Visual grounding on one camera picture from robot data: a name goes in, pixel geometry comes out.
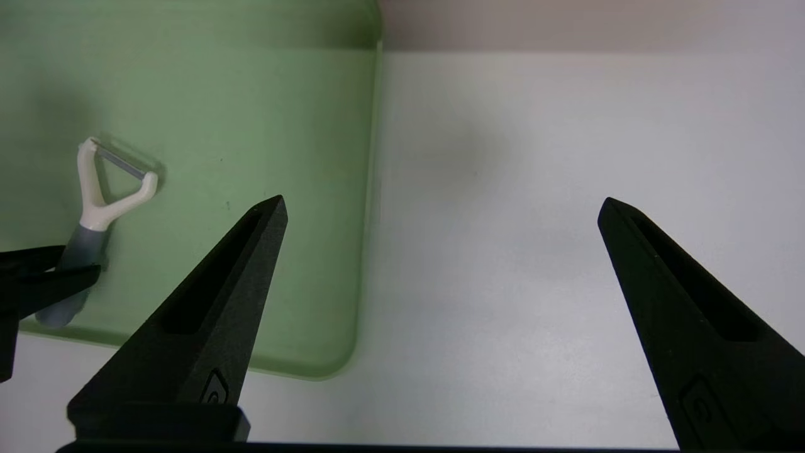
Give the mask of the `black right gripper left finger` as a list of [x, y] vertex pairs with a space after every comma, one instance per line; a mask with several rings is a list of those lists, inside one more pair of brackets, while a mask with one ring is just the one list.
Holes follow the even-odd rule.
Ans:
[[252, 206], [68, 404], [78, 442], [244, 441], [238, 405], [288, 223]]

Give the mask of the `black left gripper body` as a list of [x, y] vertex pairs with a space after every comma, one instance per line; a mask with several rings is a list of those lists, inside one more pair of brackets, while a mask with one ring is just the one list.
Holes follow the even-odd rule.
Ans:
[[1, 382], [11, 379], [13, 375], [16, 341], [18, 337], [17, 315], [1, 316]]

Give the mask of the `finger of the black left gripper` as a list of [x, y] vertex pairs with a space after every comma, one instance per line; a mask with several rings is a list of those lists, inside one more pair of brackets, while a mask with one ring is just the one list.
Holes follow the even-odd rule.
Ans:
[[20, 320], [83, 290], [99, 279], [101, 267], [20, 273], [2, 271], [2, 318]]
[[64, 245], [52, 245], [1, 252], [1, 273], [38, 274], [49, 271], [57, 266], [64, 249]]

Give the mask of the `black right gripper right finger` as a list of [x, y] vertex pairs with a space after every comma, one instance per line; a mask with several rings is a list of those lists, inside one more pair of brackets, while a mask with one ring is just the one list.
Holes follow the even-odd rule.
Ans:
[[631, 204], [597, 224], [679, 448], [802, 450], [803, 354]]

